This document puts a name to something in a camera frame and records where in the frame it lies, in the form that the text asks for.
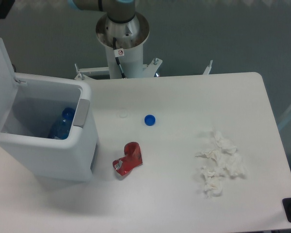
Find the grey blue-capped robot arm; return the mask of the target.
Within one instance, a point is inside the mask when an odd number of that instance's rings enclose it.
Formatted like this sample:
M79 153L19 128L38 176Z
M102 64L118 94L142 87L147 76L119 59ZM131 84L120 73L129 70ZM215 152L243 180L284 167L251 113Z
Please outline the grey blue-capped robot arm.
M72 8L105 12L97 22L101 44L112 49L132 49L146 42L149 23L135 9L134 0L69 0Z

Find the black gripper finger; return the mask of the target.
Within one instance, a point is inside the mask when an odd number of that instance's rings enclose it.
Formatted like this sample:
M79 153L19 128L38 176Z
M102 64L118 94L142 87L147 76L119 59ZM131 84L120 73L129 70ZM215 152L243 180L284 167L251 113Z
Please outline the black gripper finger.
M0 0L0 19L5 19L10 12L15 0Z

